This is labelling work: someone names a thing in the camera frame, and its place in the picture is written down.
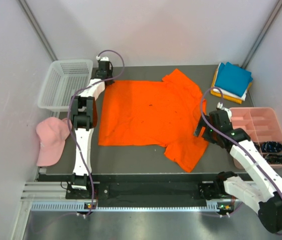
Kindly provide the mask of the orange t shirt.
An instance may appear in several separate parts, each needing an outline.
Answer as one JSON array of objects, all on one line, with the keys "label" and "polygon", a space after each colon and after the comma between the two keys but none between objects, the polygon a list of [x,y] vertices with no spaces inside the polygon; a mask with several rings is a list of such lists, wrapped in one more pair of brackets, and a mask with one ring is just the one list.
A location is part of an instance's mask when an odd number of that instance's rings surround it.
[{"label": "orange t shirt", "polygon": [[99,128],[101,146],[149,146],[185,172],[196,167],[208,143],[193,134],[206,100],[179,69],[161,81],[118,80],[105,90]]}]

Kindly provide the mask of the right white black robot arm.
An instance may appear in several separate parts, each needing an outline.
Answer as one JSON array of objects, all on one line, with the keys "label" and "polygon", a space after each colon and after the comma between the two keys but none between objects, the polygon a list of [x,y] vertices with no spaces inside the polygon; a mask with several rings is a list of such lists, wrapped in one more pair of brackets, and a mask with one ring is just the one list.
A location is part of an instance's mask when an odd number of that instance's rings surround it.
[{"label": "right white black robot arm", "polygon": [[194,136],[225,149],[240,163],[256,187],[228,171],[218,174],[214,192],[220,198],[236,197],[257,214],[268,232],[282,235],[282,177],[257,150],[250,135],[240,127],[233,127],[229,114],[228,108],[202,113]]}]

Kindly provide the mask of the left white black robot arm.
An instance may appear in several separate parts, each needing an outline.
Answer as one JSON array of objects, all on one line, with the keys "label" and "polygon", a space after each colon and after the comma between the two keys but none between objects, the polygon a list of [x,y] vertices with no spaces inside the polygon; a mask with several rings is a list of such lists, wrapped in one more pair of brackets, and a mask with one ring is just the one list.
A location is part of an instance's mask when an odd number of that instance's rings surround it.
[{"label": "left white black robot arm", "polygon": [[98,60],[95,78],[91,79],[85,90],[74,97],[71,105],[71,123],[76,145],[75,165],[71,177],[71,188],[83,198],[93,195],[91,184],[91,140],[98,122],[96,100],[105,90],[105,80],[111,78],[113,66],[108,57]]}]

